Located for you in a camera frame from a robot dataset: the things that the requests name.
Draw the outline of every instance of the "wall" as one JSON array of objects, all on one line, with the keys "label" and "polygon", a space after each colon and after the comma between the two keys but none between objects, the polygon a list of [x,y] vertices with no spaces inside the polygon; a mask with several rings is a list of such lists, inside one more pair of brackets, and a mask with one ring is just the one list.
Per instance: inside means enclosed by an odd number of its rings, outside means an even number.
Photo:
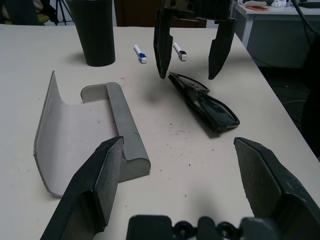
[{"label": "wall", "polygon": [[[54,7],[54,9],[56,9],[56,0],[51,0],[50,1],[50,5]],[[62,8],[63,8],[63,12],[64,12],[64,16],[65,16],[65,19],[67,21],[71,20],[71,17],[69,16],[66,8],[64,7],[64,4],[61,3],[62,5]],[[60,10],[60,5],[58,3],[58,19],[59,21],[62,21],[63,19],[63,16],[62,16],[62,13],[61,13],[61,10]],[[114,1],[112,1],[112,22],[113,22],[113,26],[117,26],[117,19],[116,19],[116,11],[115,11],[115,4],[114,4]],[[48,21],[45,23],[46,26],[55,26],[55,24],[51,21]],[[75,25],[73,22],[67,22],[67,25]]]}]

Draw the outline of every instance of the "black cup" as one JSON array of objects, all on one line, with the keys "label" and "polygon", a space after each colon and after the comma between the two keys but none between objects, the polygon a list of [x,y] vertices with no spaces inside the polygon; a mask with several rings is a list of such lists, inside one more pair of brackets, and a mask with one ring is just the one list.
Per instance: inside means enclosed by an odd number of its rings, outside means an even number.
[{"label": "black cup", "polygon": [[112,1],[66,0],[89,66],[107,66],[116,60]]}]

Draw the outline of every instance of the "black sunglasses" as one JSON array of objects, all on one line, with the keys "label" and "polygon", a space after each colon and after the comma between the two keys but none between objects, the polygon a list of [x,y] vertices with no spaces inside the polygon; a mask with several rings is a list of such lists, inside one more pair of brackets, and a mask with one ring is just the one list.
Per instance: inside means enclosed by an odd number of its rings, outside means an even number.
[{"label": "black sunglasses", "polygon": [[240,121],[223,102],[207,95],[210,91],[200,82],[174,72],[169,79],[185,102],[191,107],[214,132],[223,132],[236,128]]}]

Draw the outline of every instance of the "desk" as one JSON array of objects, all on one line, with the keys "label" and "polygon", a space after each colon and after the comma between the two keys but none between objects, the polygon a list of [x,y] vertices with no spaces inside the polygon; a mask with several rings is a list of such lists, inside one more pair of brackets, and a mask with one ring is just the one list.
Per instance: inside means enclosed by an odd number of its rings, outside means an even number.
[{"label": "desk", "polygon": [[[236,34],[241,39],[245,47],[248,46],[251,30],[254,21],[301,21],[295,7],[272,7],[268,6],[268,11],[255,11],[246,8],[244,5],[235,5],[235,11],[245,17],[244,24],[238,24]],[[305,8],[301,10],[309,21],[320,21],[320,8]]]},{"label": "desk", "polygon": [[[74,26],[0,25],[0,239],[39,239],[59,202],[46,191],[33,158],[52,70],[68,104],[79,104],[87,85],[119,83],[151,161],[149,176],[118,185],[109,226],[95,239],[126,239],[128,221],[137,214],[193,225],[209,216],[235,226],[252,216],[234,137],[272,149],[320,205],[320,164],[237,36],[221,72],[208,80],[216,31],[171,29],[188,60],[172,51],[169,70],[202,82],[240,119],[238,128],[208,137],[171,82],[159,78],[153,28],[115,27],[115,63],[90,67]],[[134,44],[147,64],[139,63]]]}]

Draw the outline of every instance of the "white desk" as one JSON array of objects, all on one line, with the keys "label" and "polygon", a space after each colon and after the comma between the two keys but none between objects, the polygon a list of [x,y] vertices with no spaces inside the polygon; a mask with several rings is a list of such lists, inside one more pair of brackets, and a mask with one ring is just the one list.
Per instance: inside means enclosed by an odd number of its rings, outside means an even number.
[{"label": "white desk", "polygon": [[[216,30],[176,28],[171,34],[188,60],[181,62],[172,51],[169,70],[210,88],[209,94],[239,117],[238,128],[208,137],[170,81],[159,78],[152,28],[114,28],[115,63],[90,67],[74,26],[0,25],[1,240],[39,239],[59,202],[46,191],[33,158],[52,70],[69,104],[81,102],[87,85],[118,82],[151,160],[149,176],[118,185],[109,226],[96,239],[124,240],[128,221],[137,214],[168,215],[173,224],[193,225],[209,216],[236,226],[252,216],[234,137],[272,149],[320,205],[320,164],[238,37],[222,71],[208,80]],[[134,44],[148,56],[147,64],[139,63]]]},{"label": "white desk", "polygon": [[[235,11],[245,17],[244,26],[236,27],[236,34],[240,37],[243,45],[248,46],[251,30],[254,21],[301,21],[295,7],[272,7],[268,6],[268,11],[255,11],[246,8],[244,5],[235,5]],[[304,15],[309,21],[320,21],[320,8],[301,7]]]}]

